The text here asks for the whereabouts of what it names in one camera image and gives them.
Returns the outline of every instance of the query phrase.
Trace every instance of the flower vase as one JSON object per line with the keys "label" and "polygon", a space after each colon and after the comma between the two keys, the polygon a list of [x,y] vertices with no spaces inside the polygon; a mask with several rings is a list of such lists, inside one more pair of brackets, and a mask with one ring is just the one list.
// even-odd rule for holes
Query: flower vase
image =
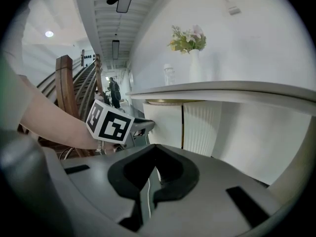
{"label": "flower vase", "polygon": [[189,70],[189,82],[205,81],[204,70],[199,62],[199,50],[193,49],[189,52],[191,56],[191,65]]}

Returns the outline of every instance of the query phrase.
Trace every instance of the cabinet door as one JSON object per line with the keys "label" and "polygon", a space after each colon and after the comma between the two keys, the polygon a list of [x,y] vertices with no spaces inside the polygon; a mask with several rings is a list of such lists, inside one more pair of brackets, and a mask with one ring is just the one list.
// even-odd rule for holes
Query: cabinet door
{"label": "cabinet door", "polygon": [[143,104],[145,118],[156,124],[149,132],[151,144],[163,144],[181,148],[182,141],[182,106]]}
{"label": "cabinet door", "polygon": [[210,157],[221,119],[222,102],[201,101],[183,104],[183,149]]}

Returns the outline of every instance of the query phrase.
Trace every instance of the ceiling light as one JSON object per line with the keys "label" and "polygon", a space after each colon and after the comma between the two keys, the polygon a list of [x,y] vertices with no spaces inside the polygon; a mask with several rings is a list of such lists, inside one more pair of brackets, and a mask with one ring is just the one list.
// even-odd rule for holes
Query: ceiling light
{"label": "ceiling light", "polygon": [[53,32],[51,32],[51,31],[47,31],[46,33],[45,33],[45,35],[46,35],[46,37],[53,37],[53,35],[54,35],[54,33]]}
{"label": "ceiling light", "polygon": [[131,1],[132,0],[118,0],[117,12],[127,13]]}
{"label": "ceiling light", "polygon": [[119,58],[119,40],[112,41],[112,57],[113,60],[117,60]]}

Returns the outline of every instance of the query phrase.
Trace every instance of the pink flower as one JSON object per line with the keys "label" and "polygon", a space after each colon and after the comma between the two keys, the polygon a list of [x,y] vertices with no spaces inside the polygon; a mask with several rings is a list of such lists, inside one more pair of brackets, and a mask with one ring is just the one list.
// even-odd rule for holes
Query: pink flower
{"label": "pink flower", "polygon": [[193,25],[193,35],[197,36],[199,39],[201,38],[201,35],[203,35],[203,31],[200,26]]}

